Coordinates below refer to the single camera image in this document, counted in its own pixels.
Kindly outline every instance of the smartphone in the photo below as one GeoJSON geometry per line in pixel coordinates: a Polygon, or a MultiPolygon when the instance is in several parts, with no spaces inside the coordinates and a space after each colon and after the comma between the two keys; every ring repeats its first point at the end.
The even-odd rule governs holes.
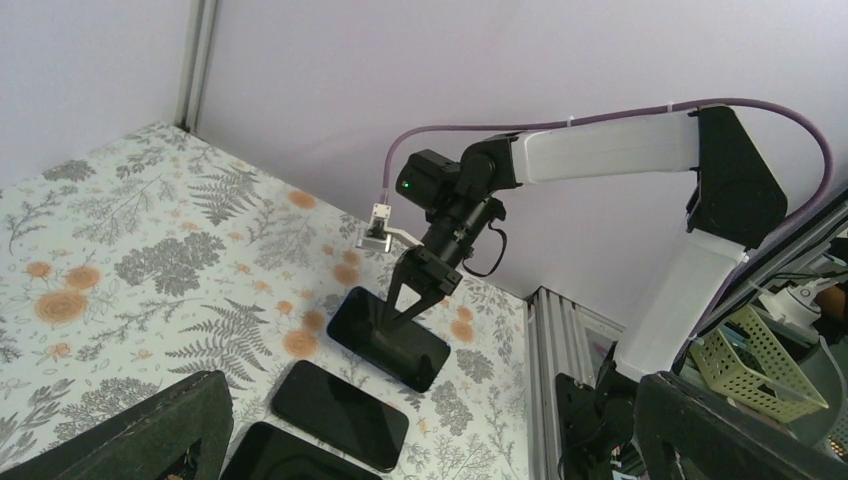
{"type": "Polygon", "coordinates": [[[265,422],[254,423],[221,480],[379,480],[380,477],[265,422]]]}
{"type": "Polygon", "coordinates": [[[389,336],[372,334],[374,319],[386,308],[386,302],[356,287],[333,315],[327,335],[409,388],[424,393],[450,356],[450,346],[415,321],[401,325],[389,336]]]}
{"type": "Polygon", "coordinates": [[[301,360],[271,400],[283,420],[381,472],[398,462],[406,415],[320,367],[301,360]]]}

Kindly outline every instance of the gray fern leaf print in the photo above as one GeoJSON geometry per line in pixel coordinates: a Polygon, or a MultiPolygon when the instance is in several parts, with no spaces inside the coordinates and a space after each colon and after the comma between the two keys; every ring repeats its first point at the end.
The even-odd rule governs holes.
{"type": "Polygon", "coordinates": [[[95,173],[97,172],[95,172],[85,160],[68,160],[63,164],[42,173],[42,176],[45,180],[50,180],[51,182],[58,180],[70,180],[76,183],[87,180],[88,177],[95,173]]]}
{"type": "Polygon", "coordinates": [[[169,187],[164,185],[166,182],[161,177],[160,174],[150,181],[130,178],[113,188],[108,195],[86,197],[73,202],[71,207],[74,210],[93,220],[75,228],[73,237],[111,246],[121,237],[138,232],[141,229],[142,214],[152,210],[157,199],[173,199],[167,194],[169,187]],[[154,194],[150,187],[157,182],[160,190],[154,194]]]}
{"type": "Polygon", "coordinates": [[[61,441],[99,425],[159,391],[159,385],[137,378],[107,378],[100,386],[82,394],[80,403],[65,406],[59,413],[68,417],[53,429],[61,441]]]}
{"type": "Polygon", "coordinates": [[[474,350],[457,350],[456,361],[459,364],[459,368],[478,385],[483,383],[483,380],[494,378],[492,361],[480,352],[474,350]]]}
{"type": "Polygon", "coordinates": [[[16,463],[32,450],[38,441],[33,438],[34,430],[59,413],[59,400],[68,394],[72,383],[73,380],[62,379],[34,391],[27,402],[31,410],[21,419],[18,419],[18,414],[24,412],[0,417],[0,471],[11,467],[8,464],[16,463]]]}
{"type": "Polygon", "coordinates": [[[132,249],[115,264],[115,272],[131,286],[153,280],[156,292],[183,296],[200,288],[197,272],[218,263],[220,238],[192,232],[182,241],[166,238],[152,247],[132,249]]]}
{"type": "Polygon", "coordinates": [[[265,311],[262,308],[242,305],[228,298],[225,300],[230,308],[204,305],[218,315],[217,319],[206,319],[180,330],[180,333],[206,333],[209,337],[195,340],[179,350],[165,352],[165,355],[188,360],[180,367],[169,369],[173,373],[190,375],[199,370],[221,370],[226,374],[230,387],[246,390],[244,382],[256,381],[248,373],[248,366],[267,372],[258,355],[271,355],[259,330],[260,325],[268,322],[256,315],[265,311]]]}
{"type": "MultiPolygon", "coordinates": [[[[5,320],[0,316],[0,323],[4,322],[5,320]]],[[[0,364],[12,363],[21,358],[23,352],[14,345],[15,342],[17,342],[15,337],[9,335],[6,329],[0,328],[0,364]]]]}
{"type": "Polygon", "coordinates": [[[212,225],[218,226],[246,212],[246,205],[255,207],[253,201],[260,200],[261,197],[255,191],[255,186],[259,183],[256,173],[236,167],[215,169],[220,173],[200,176],[209,180],[207,183],[189,188],[196,192],[191,194],[192,198],[197,200],[194,204],[203,209],[212,225]]]}
{"type": "Polygon", "coordinates": [[[148,147],[141,153],[127,155],[127,164],[119,165],[115,170],[118,178],[124,179],[130,175],[141,173],[147,167],[158,165],[165,161],[164,147],[148,147]]]}
{"type": "Polygon", "coordinates": [[[439,425],[450,427],[451,435],[455,437],[462,436],[474,415],[460,400],[453,382],[447,381],[433,389],[432,400],[436,404],[439,425]]]}
{"type": "Polygon", "coordinates": [[[21,202],[20,214],[6,215],[6,230],[11,232],[9,235],[9,253],[12,253],[15,240],[19,240],[29,233],[46,228],[45,225],[36,223],[36,220],[41,217],[52,217],[53,211],[51,208],[58,207],[59,205],[58,195],[55,191],[50,190],[44,199],[37,204],[32,204],[28,201],[21,202]]]}

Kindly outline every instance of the gray leaf pattern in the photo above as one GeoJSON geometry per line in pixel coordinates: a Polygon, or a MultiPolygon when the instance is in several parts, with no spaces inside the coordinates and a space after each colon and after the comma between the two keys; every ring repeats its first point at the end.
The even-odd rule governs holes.
{"type": "Polygon", "coordinates": [[[498,341],[498,356],[505,365],[509,365],[514,337],[512,329],[506,323],[506,315],[498,315],[495,320],[495,340],[498,341]]]}
{"type": "Polygon", "coordinates": [[[454,439],[440,435],[436,439],[435,456],[438,473],[431,472],[428,480],[490,478],[487,474],[495,455],[476,433],[468,437],[464,448],[455,445],[454,439]]]}
{"type": "Polygon", "coordinates": [[[59,206],[57,197],[56,192],[50,190],[44,196],[44,199],[37,204],[32,204],[28,201],[21,203],[22,213],[20,215],[13,215],[11,213],[6,215],[6,229],[11,232],[9,236],[10,254],[12,253],[12,244],[15,240],[21,239],[28,233],[45,228],[43,223],[35,223],[35,220],[41,217],[53,216],[53,211],[50,208],[59,206]]]}
{"type": "Polygon", "coordinates": [[[173,358],[194,359],[177,368],[174,373],[190,375],[200,370],[221,370],[227,375],[230,387],[244,390],[241,382],[255,382],[247,366],[265,372],[258,354],[270,356],[265,346],[259,326],[267,324],[256,314],[264,310],[255,305],[242,305],[225,299],[230,308],[204,305],[218,314],[216,320],[204,320],[201,323],[180,330],[180,333],[198,332],[211,335],[205,340],[195,340],[179,350],[166,352],[173,358]]]}
{"type": "Polygon", "coordinates": [[[141,173],[147,167],[152,167],[165,160],[165,147],[148,147],[140,153],[127,156],[126,165],[118,165],[115,169],[118,178],[127,178],[132,174],[141,173]]]}
{"type": "Polygon", "coordinates": [[[45,180],[55,182],[57,180],[70,180],[74,183],[81,182],[94,175],[93,168],[85,160],[68,160],[67,162],[47,170],[42,175],[45,180]]]}
{"type": "Polygon", "coordinates": [[[209,180],[199,186],[190,187],[196,193],[191,196],[197,200],[194,204],[203,209],[212,225],[220,225],[236,215],[247,211],[247,206],[255,207],[254,200],[261,200],[255,190],[259,180],[257,174],[236,167],[215,167],[219,173],[201,175],[209,180]]]}
{"type": "Polygon", "coordinates": [[[309,246],[318,233],[309,225],[309,217],[292,213],[283,218],[281,225],[282,228],[259,245],[261,253],[256,257],[256,264],[266,270],[284,265],[309,265],[309,246]]]}
{"type": "Polygon", "coordinates": [[[115,264],[115,272],[131,286],[152,279],[157,293],[182,296],[200,288],[197,272],[218,263],[223,249],[220,238],[192,232],[182,241],[166,238],[153,247],[130,250],[115,264]]]}
{"type": "Polygon", "coordinates": [[[489,441],[495,446],[495,450],[506,459],[507,465],[512,472],[512,478],[518,479],[515,470],[512,469],[512,452],[515,449],[515,440],[508,440],[506,436],[506,421],[503,419],[503,409],[499,406],[498,398],[501,392],[498,387],[492,385],[489,387],[489,395],[487,401],[491,413],[486,415],[486,423],[492,428],[493,432],[489,434],[489,441]]]}
{"type": "MultiPolygon", "coordinates": [[[[6,323],[6,318],[2,315],[0,315],[0,323],[6,323]]],[[[12,363],[21,358],[23,352],[14,345],[16,342],[17,339],[9,335],[5,328],[0,328],[0,363],[12,363]]]]}
{"type": "Polygon", "coordinates": [[[96,390],[82,394],[81,403],[60,410],[68,421],[56,425],[59,440],[67,441],[156,394],[159,386],[137,378],[107,378],[96,390]]]}
{"type": "Polygon", "coordinates": [[[456,361],[459,368],[478,385],[483,383],[484,380],[491,380],[495,375],[492,370],[492,361],[480,352],[457,350],[456,361]]]}
{"type": "Polygon", "coordinates": [[[77,360],[90,362],[100,357],[100,352],[108,342],[124,343],[129,338],[130,331],[147,331],[147,324],[156,317],[162,318],[168,323],[177,311],[188,299],[185,300],[145,300],[141,302],[141,309],[133,313],[119,313],[115,316],[120,324],[115,328],[104,330],[91,338],[93,343],[82,347],[76,355],[77,360]]]}
{"type": "Polygon", "coordinates": [[[349,213],[339,216],[339,235],[345,240],[356,235],[363,222],[349,213]]]}
{"type": "Polygon", "coordinates": [[[503,290],[484,282],[469,282],[471,303],[475,305],[477,313],[484,315],[495,315],[498,311],[515,314],[515,309],[510,302],[510,295],[503,290]]]}
{"type": "MultiPolygon", "coordinates": [[[[156,202],[148,189],[159,182],[160,177],[149,182],[130,179],[114,188],[110,195],[72,203],[72,208],[95,220],[75,228],[73,237],[111,246],[125,235],[137,233],[141,228],[141,215],[149,212],[156,202]]],[[[165,198],[161,190],[158,198],[165,198]]]]}
{"type": "Polygon", "coordinates": [[[433,389],[432,399],[436,404],[436,413],[439,414],[439,424],[449,427],[451,435],[462,436],[474,415],[460,400],[453,382],[447,381],[433,389]]]}
{"type": "Polygon", "coordinates": [[[33,430],[53,419],[58,413],[59,399],[68,394],[68,388],[73,380],[62,379],[50,386],[36,389],[29,398],[27,406],[31,410],[18,420],[18,414],[10,417],[0,417],[0,469],[11,467],[8,463],[17,463],[35,446],[33,430]]]}

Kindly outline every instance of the floral tablecloth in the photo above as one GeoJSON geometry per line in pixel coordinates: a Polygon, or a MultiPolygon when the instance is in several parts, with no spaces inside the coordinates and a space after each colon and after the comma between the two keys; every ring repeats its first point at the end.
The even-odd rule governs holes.
{"type": "Polygon", "coordinates": [[[409,390],[325,333],[399,248],[355,250],[355,217],[195,137],[151,125],[3,189],[0,219],[0,471],[197,370],[226,373],[234,445],[258,420],[320,444],[268,409],[305,358],[409,417],[384,477],[528,477],[522,302],[466,275],[422,322],[451,357],[409,390]]]}

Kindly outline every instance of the orange flower print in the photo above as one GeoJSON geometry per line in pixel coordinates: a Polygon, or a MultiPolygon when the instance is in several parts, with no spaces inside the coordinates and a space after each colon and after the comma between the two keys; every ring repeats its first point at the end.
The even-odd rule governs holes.
{"type": "Polygon", "coordinates": [[[347,263],[348,265],[351,265],[351,266],[354,266],[354,267],[359,265],[359,254],[354,252],[353,250],[346,251],[344,253],[344,255],[342,255],[342,258],[344,259],[345,263],[347,263]]]}
{"type": "Polygon", "coordinates": [[[324,328],[324,314],[317,310],[310,310],[303,314],[303,328],[317,332],[324,328]]]}
{"type": "Polygon", "coordinates": [[[271,285],[269,285],[266,282],[263,282],[262,280],[255,280],[253,282],[253,289],[256,290],[257,293],[258,292],[271,293],[271,285]]]}
{"type": "Polygon", "coordinates": [[[97,285],[100,281],[100,270],[94,267],[77,267],[65,275],[65,285],[72,290],[85,290],[97,285]]]}
{"type": "Polygon", "coordinates": [[[283,337],[283,348],[295,358],[309,358],[318,350],[318,340],[306,330],[292,330],[283,337]]]}
{"type": "Polygon", "coordinates": [[[44,354],[52,358],[54,362],[58,362],[60,358],[65,358],[71,353],[71,347],[67,343],[57,343],[50,345],[44,349],[44,354]]]}
{"type": "Polygon", "coordinates": [[[333,268],[333,277],[346,287],[352,287],[359,281],[359,272],[346,263],[340,263],[333,268]]]}
{"type": "Polygon", "coordinates": [[[460,320],[451,323],[451,333],[463,343],[470,343],[474,340],[474,329],[471,328],[471,325],[460,320]]]}
{"type": "Polygon", "coordinates": [[[47,275],[50,275],[50,272],[52,271],[53,267],[46,262],[32,262],[27,265],[27,273],[32,278],[44,278],[47,275]]]}
{"type": "Polygon", "coordinates": [[[133,353],[132,361],[135,362],[135,361],[138,361],[138,360],[146,360],[146,359],[148,359],[152,356],[153,356],[153,353],[150,350],[148,350],[146,348],[142,348],[138,352],[133,353]]]}
{"type": "Polygon", "coordinates": [[[311,210],[315,208],[316,205],[315,197],[302,190],[295,190],[289,193],[289,201],[296,207],[304,210],[311,210]]]}
{"type": "Polygon", "coordinates": [[[459,319],[465,323],[471,323],[471,320],[474,318],[474,313],[472,313],[471,309],[465,305],[457,308],[456,313],[459,315],[459,319]]]}
{"type": "Polygon", "coordinates": [[[294,306],[285,300],[277,302],[277,310],[283,315],[288,315],[291,313],[294,306]]]}
{"type": "Polygon", "coordinates": [[[87,308],[88,299],[75,291],[45,293],[35,302],[35,314],[53,326],[78,319],[87,308]]]}

